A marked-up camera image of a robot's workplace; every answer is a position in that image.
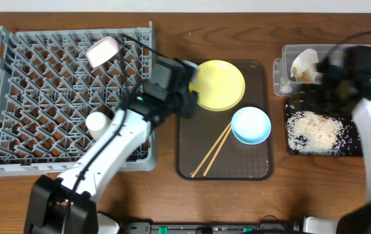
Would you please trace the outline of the green snack wrapper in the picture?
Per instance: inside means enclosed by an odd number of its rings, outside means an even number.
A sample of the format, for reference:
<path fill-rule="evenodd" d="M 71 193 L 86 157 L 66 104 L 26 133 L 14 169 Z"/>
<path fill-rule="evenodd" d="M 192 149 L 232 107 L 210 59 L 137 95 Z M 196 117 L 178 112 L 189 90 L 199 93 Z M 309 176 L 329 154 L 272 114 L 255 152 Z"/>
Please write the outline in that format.
<path fill-rule="evenodd" d="M 309 70 L 305 70 L 297 76 L 298 82 L 311 82 L 311 75 Z"/>

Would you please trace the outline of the white napkin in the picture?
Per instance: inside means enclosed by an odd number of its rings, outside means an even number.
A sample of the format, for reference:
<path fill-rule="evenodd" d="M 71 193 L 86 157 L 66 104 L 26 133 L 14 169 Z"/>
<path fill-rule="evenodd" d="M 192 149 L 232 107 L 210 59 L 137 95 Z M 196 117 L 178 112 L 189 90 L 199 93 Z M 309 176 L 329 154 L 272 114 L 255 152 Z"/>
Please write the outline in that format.
<path fill-rule="evenodd" d="M 297 81 L 297 76 L 305 70 L 310 71 L 312 81 L 309 83 L 313 83 L 316 81 L 316 77 L 318 72 L 316 70 L 316 65 L 319 63 L 318 61 L 318 54 L 314 49 L 306 49 L 302 53 L 300 53 L 292 63 L 290 68 L 290 77 L 295 78 Z"/>

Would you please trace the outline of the wooden chopstick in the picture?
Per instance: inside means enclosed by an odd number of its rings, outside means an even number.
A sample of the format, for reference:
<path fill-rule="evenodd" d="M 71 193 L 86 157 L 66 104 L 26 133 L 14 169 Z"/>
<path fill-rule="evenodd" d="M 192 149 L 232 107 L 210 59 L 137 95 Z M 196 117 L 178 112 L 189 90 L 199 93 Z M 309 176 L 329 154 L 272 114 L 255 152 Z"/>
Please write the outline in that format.
<path fill-rule="evenodd" d="M 206 170 L 204 171 L 203 173 L 203 176 L 206 176 L 208 171 L 210 170 L 210 168 L 212 167 L 212 164 L 214 162 L 214 160 L 216 160 L 216 157 L 217 155 L 219 154 L 221 148 L 223 147 L 223 144 L 225 143 L 225 140 L 227 139 L 228 135 L 230 134 L 231 132 L 231 123 L 229 123 L 225 129 L 223 130 L 223 132 L 219 135 L 219 137 L 217 138 L 217 140 L 213 143 L 213 145 L 211 146 L 211 148 L 209 149 L 209 151 L 207 152 L 207 154 L 205 154 L 205 156 L 203 157 L 203 159 L 201 160 L 201 162 L 199 163 L 199 165 L 196 167 L 195 171 L 191 174 L 191 177 L 194 178 L 199 170 L 201 169 L 201 167 L 203 166 L 203 164 L 206 162 L 206 160 L 208 159 L 208 157 L 212 154 L 212 151 L 213 150 L 216 150 L 211 161 L 209 162 L 209 165 L 207 166 Z"/>
<path fill-rule="evenodd" d="M 212 168 L 214 162 L 216 161 L 220 151 L 222 150 L 225 142 L 226 142 L 226 139 L 228 138 L 230 132 L 231 132 L 232 128 L 231 128 L 231 123 L 227 126 L 227 128 L 224 130 L 224 132 L 221 134 L 221 136 L 219 137 L 219 139 L 216 141 L 216 143 L 214 144 L 216 148 L 216 151 L 211 159 L 211 161 L 209 162 L 209 164 L 207 165 L 204 173 L 203 173 L 203 176 L 206 177 L 208 172 L 210 171 L 210 169 Z"/>

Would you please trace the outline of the white bowl with food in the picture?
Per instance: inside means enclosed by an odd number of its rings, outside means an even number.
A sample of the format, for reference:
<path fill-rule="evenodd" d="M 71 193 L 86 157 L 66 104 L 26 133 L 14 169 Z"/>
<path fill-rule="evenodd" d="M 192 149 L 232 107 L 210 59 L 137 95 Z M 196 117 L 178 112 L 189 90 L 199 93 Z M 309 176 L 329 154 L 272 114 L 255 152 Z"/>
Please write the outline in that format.
<path fill-rule="evenodd" d="M 87 49 L 86 57 L 95 68 L 107 62 L 122 49 L 122 45 L 112 36 L 106 36 Z"/>

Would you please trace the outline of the small white cup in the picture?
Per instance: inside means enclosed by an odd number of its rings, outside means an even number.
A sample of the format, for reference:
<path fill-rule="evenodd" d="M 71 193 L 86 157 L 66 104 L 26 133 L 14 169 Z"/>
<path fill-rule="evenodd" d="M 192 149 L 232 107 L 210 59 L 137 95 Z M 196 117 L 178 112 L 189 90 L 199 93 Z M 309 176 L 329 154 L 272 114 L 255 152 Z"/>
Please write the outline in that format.
<path fill-rule="evenodd" d="M 102 112 L 92 112 L 87 116 L 85 123 L 91 137 L 98 140 L 106 132 L 111 120 Z"/>

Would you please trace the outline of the light blue bowl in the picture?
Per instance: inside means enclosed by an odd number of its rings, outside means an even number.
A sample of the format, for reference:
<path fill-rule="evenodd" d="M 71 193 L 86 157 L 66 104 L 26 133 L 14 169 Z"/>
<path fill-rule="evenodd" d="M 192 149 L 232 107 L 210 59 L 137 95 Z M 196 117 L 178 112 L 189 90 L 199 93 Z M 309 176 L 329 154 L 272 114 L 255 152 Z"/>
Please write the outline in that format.
<path fill-rule="evenodd" d="M 263 143 L 271 133 L 269 116 L 257 107 L 244 107 L 236 111 L 231 119 L 234 136 L 243 144 Z"/>

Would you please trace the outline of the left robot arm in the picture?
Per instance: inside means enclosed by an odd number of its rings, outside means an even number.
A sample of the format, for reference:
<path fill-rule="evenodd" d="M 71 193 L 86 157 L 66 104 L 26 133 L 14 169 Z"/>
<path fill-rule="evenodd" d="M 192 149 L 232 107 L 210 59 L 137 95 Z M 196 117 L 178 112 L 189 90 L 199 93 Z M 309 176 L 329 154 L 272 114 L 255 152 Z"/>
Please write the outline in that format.
<path fill-rule="evenodd" d="M 31 189 L 24 233 L 120 233 L 120 224 L 96 204 L 127 158 L 170 114 L 195 115 L 198 93 L 189 89 L 197 64 L 160 57 L 143 89 L 132 89 L 105 133 L 55 179 L 40 176 Z"/>

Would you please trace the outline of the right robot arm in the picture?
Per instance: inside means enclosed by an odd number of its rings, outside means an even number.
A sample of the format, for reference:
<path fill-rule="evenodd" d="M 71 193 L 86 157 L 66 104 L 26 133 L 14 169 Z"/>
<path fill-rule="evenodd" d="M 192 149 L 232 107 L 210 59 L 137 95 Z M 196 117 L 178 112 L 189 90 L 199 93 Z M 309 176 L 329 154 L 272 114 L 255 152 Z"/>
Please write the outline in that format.
<path fill-rule="evenodd" d="M 292 95 L 293 104 L 304 111 L 334 117 L 350 116 L 361 141 L 365 171 L 365 205 L 339 219 L 306 217 L 302 233 L 371 233 L 371 45 L 351 45 L 331 64 L 332 47 L 324 58 L 313 49 L 301 52 L 290 73 L 302 78 Z"/>

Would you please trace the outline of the black waste tray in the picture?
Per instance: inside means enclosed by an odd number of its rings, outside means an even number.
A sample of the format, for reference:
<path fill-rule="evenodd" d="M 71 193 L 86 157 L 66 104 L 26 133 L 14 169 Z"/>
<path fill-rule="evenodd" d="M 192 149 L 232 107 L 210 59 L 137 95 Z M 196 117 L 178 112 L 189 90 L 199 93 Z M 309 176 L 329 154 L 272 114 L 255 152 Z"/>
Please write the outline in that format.
<path fill-rule="evenodd" d="M 289 104 L 289 101 L 285 102 L 284 106 L 284 119 L 285 119 L 285 128 L 286 128 L 286 143 L 287 143 L 287 150 L 292 155 L 300 155 L 298 153 L 294 153 L 290 150 L 290 147 L 288 145 L 288 133 L 287 133 L 287 126 L 286 121 L 291 117 L 295 112 L 302 111 L 302 110 L 296 110 L 295 107 L 291 104 Z M 341 153 L 335 156 L 361 156 L 362 155 L 362 149 L 361 149 L 361 142 L 360 137 L 357 131 L 357 128 L 353 121 L 345 118 L 336 118 L 337 120 L 340 120 L 343 123 L 343 126 L 346 128 L 346 132 L 342 135 L 342 138 L 346 140 L 347 144 L 344 146 L 341 150 Z"/>

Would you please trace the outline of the spilled rice food waste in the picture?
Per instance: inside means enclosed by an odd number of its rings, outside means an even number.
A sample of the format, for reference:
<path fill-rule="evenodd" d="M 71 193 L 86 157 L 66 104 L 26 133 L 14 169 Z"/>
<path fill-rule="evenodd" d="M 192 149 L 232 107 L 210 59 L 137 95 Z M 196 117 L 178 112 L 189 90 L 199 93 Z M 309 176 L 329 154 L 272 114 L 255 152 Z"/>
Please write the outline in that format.
<path fill-rule="evenodd" d="M 297 111 L 286 121 L 290 150 L 300 155 L 338 155 L 347 142 L 343 123 L 310 111 Z"/>

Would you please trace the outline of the grey dishwasher rack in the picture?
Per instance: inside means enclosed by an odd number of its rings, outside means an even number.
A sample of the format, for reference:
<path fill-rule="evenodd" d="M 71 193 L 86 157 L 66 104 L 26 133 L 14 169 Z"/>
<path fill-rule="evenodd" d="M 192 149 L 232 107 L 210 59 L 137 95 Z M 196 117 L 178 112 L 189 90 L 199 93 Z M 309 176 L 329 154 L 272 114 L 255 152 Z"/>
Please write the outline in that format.
<path fill-rule="evenodd" d="M 93 68 L 87 49 L 112 36 L 122 49 Z M 0 27 L 0 177 L 62 172 L 93 145 L 85 120 L 114 114 L 150 77 L 152 25 L 10 32 Z"/>

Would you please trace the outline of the yellow round plate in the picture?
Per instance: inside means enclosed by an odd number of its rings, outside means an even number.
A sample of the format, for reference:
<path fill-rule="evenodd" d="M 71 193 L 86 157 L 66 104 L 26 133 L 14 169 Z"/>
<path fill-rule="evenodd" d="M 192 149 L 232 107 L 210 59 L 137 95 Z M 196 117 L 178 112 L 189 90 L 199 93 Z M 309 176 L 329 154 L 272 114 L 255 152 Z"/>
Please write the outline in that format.
<path fill-rule="evenodd" d="M 198 93 L 198 105 L 209 111 L 226 111 L 237 105 L 245 93 L 242 72 L 230 62 L 209 60 L 198 65 L 190 91 Z"/>

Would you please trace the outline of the dark brown serving tray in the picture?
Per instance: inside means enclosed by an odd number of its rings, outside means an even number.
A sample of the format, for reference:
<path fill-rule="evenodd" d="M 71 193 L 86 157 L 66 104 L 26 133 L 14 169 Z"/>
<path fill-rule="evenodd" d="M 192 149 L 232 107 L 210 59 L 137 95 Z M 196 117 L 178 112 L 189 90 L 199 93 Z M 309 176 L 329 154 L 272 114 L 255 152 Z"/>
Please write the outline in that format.
<path fill-rule="evenodd" d="M 229 124 L 233 114 L 244 107 L 257 107 L 269 114 L 269 96 L 266 72 L 255 60 L 231 61 L 245 79 L 245 93 L 234 107 L 221 112 L 197 107 L 192 119 L 176 119 L 176 172 L 186 180 L 244 180 L 261 181 L 274 170 L 273 141 L 269 136 L 263 143 L 243 144 L 230 133 L 212 168 L 203 173 L 211 161 L 206 160 L 192 178 L 205 154 Z"/>

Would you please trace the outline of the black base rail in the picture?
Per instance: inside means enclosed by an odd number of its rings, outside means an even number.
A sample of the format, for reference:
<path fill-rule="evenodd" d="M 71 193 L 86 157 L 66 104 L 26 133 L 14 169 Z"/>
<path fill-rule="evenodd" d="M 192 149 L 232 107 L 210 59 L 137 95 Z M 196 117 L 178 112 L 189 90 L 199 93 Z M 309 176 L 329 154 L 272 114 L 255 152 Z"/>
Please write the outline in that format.
<path fill-rule="evenodd" d="M 278 222 L 261 224 L 162 224 L 130 222 L 121 225 L 118 234 L 240 234 L 301 233 L 300 228 Z"/>

